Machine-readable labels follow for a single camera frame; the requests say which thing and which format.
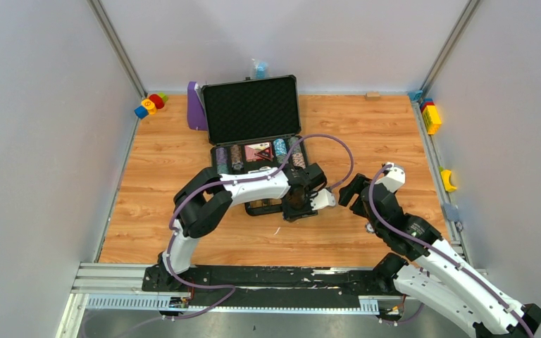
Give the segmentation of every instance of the gray floor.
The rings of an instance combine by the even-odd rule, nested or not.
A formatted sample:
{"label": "gray floor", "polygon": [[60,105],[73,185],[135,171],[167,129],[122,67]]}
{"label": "gray floor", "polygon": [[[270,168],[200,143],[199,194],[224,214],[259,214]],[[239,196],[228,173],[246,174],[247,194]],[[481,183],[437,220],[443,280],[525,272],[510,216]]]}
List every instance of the gray floor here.
{"label": "gray floor", "polygon": [[[411,315],[418,302],[408,301],[406,312]],[[87,311],[86,337],[118,337],[134,325],[155,317],[150,311]],[[389,327],[378,324],[374,317],[362,315],[285,315],[254,313],[207,313],[198,318],[156,321],[141,326],[123,336],[135,337],[185,337],[185,338],[271,338],[271,337],[426,337],[465,338],[457,326],[438,313],[425,308],[418,319],[408,325]]]}

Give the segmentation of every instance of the wood surface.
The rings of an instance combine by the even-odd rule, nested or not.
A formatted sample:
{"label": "wood surface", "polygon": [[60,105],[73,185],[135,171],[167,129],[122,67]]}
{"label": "wood surface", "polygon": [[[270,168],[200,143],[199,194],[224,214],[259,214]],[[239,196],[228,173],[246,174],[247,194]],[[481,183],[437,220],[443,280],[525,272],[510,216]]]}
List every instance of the wood surface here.
{"label": "wood surface", "polygon": [[[397,193],[400,204],[448,238],[407,96],[377,101],[361,95],[300,96],[299,102],[301,134],[326,133],[346,142],[354,153],[354,174],[372,177],[387,161],[402,165],[406,184]],[[186,107],[186,96],[169,96],[162,111],[140,122],[100,262],[154,263],[168,245],[175,193],[211,164],[207,134],[187,127]],[[310,139],[305,145],[329,184],[347,173],[347,153],[337,142]],[[375,266],[389,249],[366,233],[365,224],[341,206],[294,223],[278,213],[251,217],[236,206],[201,239],[192,263]]]}

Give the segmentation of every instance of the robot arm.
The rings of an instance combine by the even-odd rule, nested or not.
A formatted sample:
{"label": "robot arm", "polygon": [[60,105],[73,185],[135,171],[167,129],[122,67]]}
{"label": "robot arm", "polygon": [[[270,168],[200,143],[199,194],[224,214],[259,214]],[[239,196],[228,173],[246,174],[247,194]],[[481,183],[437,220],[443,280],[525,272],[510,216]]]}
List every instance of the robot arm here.
{"label": "robot arm", "polygon": [[[205,184],[227,182],[206,190],[211,195],[209,200],[204,197],[204,192],[193,196],[180,211],[173,224],[179,230],[170,253],[173,270],[182,273],[189,268],[200,238],[213,232],[232,206],[260,199],[281,199],[283,218],[293,221],[337,204],[335,196],[327,189],[314,190],[326,182],[326,176],[317,164],[305,169],[288,166],[271,176],[276,170],[262,168],[243,175],[219,175],[213,168],[205,168],[179,191],[173,199],[176,208]],[[267,179],[244,182],[260,176],[267,176]],[[167,266],[167,260],[163,259],[163,262]]]}
{"label": "robot arm", "polygon": [[[435,309],[462,328],[470,337],[528,337],[511,311],[516,311],[534,332],[541,323],[541,309],[534,304],[523,305],[507,296],[461,259],[441,234],[426,220],[404,213],[395,193],[405,183],[402,168],[391,164],[385,176],[374,184],[370,196],[370,180],[358,174],[340,190],[339,204],[346,206],[354,194],[358,198],[350,209],[368,220],[367,228],[397,254],[430,271],[423,275],[408,265],[403,258],[390,253],[376,267],[385,278],[385,284],[402,294],[413,296]],[[453,258],[456,265],[418,243],[411,241],[384,226],[372,212],[372,200],[380,216],[399,231],[430,244],[433,248]],[[479,282],[465,271],[473,273]],[[505,309],[484,288],[494,290],[510,305]]]}

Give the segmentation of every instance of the case lid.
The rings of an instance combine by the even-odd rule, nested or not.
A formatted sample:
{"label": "case lid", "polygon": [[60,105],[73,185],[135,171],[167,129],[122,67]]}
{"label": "case lid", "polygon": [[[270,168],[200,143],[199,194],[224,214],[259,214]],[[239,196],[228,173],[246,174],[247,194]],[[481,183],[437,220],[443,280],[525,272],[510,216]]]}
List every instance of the case lid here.
{"label": "case lid", "polygon": [[202,87],[209,140],[230,144],[301,132],[293,75]]}

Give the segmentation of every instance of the open black case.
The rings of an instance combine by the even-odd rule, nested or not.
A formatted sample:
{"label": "open black case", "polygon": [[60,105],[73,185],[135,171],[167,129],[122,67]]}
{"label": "open black case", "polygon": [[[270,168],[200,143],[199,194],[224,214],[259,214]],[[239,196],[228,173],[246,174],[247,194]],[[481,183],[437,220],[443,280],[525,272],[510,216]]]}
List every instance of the open black case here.
{"label": "open black case", "polygon": [[[229,165],[231,175],[245,174],[262,167],[278,167],[276,139],[283,139],[289,150],[289,139],[300,137],[301,121],[297,81],[287,75],[261,80],[246,80],[224,84],[208,84],[202,87],[204,110],[209,127],[212,166],[218,169],[216,149],[238,145],[241,150],[243,168],[235,170]],[[247,158],[246,147],[270,143],[272,160]],[[304,162],[309,164],[304,143],[300,144]],[[265,215],[282,212],[281,200],[264,199],[246,203],[249,215]]]}

